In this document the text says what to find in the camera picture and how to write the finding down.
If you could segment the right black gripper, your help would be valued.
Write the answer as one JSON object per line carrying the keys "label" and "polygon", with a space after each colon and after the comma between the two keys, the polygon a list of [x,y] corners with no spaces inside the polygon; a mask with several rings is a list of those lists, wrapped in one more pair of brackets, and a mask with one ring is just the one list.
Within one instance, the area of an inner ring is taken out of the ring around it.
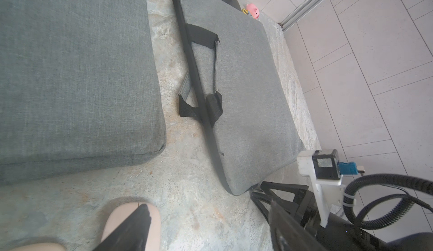
{"label": "right black gripper", "polygon": [[250,198],[267,222],[271,203],[275,202],[313,236],[325,233],[336,235],[342,231],[342,219],[335,214],[329,216],[325,228],[320,226],[316,199],[307,185],[262,182],[250,190]]}

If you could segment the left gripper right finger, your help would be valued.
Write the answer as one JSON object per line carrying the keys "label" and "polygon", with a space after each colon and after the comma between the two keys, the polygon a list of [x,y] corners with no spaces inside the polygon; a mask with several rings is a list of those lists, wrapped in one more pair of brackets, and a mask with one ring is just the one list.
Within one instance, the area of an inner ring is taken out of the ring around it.
{"label": "left gripper right finger", "polygon": [[326,250],[275,201],[271,201],[268,221],[274,251]]}

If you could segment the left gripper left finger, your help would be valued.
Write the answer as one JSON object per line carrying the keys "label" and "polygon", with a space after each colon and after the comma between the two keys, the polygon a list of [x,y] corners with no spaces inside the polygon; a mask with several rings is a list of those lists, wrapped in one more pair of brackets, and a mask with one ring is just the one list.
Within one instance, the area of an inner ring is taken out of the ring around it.
{"label": "left gripper left finger", "polygon": [[144,251],[151,227],[147,204],[126,203],[108,217],[96,251]]}

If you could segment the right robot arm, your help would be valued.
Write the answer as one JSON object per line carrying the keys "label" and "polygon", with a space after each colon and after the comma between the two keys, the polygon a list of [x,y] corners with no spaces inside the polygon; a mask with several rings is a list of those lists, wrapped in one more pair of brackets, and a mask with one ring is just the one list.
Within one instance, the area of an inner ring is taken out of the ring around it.
{"label": "right robot arm", "polygon": [[270,226],[276,251],[430,251],[433,234],[422,232],[385,243],[330,214],[327,227],[307,185],[262,182],[250,198]]}

